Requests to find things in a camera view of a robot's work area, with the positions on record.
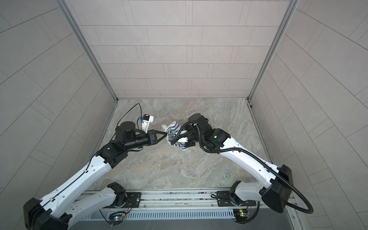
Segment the blue white striped knit sweater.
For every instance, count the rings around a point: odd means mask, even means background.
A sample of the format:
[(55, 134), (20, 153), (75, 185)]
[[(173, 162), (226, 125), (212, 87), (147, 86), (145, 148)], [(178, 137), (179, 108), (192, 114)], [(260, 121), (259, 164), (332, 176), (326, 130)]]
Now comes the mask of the blue white striped knit sweater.
[(176, 121), (173, 121), (167, 126), (169, 127), (167, 130), (167, 136), (166, 136), (166, 141), (168, 145), (173, 148), (180, 148), (182, 151), (188, 150), (188, 148), (185, 145), (180, 145), (177, 142), (175, 142), (174, 144), (171, 143), (177, 136), (179, 137), (180, 135), (186, 133), (186, 131), (184, 130), (184, 131), (179, 132), (181, 129), (181, 126)]

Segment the white teddy bear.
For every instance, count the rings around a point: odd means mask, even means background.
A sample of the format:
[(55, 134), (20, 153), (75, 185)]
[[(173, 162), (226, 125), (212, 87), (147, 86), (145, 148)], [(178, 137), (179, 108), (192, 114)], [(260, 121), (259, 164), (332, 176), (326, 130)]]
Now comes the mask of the white teddy bear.
[(162, 129), (164, 130), (164, 132), (167, 132), (167, 130), (168, 130), (168, 126), (167, 125), (161, 125), (161, 127), (162, 127)]

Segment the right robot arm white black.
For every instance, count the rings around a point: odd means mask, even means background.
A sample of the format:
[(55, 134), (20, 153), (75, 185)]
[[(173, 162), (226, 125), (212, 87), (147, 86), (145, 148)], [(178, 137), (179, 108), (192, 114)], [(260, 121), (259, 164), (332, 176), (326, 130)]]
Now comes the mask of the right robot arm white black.
[(262, 201), (278, 213), (284, 211), (291, 189), (282, 180), (292, 183), (291, 169), (287, 166), (278, 167), (254, 155), (226, 131), (212, 128), (208, 119), (199, 113), (192, 115), (182, 126), (167, 128), (166, 132), (171, 146), (179, 144), (189, 148), (198, 143), (203, 151), (232, 160), (257, 180), (251, 185), (236, 181), (225, 199), (227, 202), (240, 206), (249, 200)]

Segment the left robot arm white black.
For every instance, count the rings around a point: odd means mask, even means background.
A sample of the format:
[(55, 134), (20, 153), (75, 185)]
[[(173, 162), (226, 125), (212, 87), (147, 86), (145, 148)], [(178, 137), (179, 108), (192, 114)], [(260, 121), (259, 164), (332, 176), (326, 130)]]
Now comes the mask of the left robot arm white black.
[(89, 198), (78, 202), (75, 200), (102, 175), (123, 161), (128, 152), (155, 145), (166, 136), (166, 132), (139, 130), (134, 122), (123, 122), (116, 128), (115, 139), (97, 151), (74, 176), (41, 199), (31, 198), (24, 204), (25, 227), (28, 230), (67, 230), (98, 209), (109, 206), (133, 208), (125, 188), (117, 182)]

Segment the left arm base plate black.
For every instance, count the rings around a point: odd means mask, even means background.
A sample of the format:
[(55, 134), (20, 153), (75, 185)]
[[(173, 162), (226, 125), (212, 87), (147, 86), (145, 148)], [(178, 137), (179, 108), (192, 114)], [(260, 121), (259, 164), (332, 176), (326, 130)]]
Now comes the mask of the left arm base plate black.
[(127, 192), (124, 195), (117, 195), (114, 202), (110, 206), (103, 207), (104, 209), (127, 209), (138, 208), (140, 205), (142, 193)]

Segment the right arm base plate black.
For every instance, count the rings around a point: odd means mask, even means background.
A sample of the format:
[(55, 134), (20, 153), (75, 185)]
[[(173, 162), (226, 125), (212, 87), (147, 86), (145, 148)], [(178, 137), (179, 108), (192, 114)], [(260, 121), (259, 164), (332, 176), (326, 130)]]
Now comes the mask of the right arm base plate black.
[(234, 193), (229, 191), (217, 191), (211, 195), (215, 199), (219, 207), (256, 207), (257, 202), (253, 200), (242, 201)]

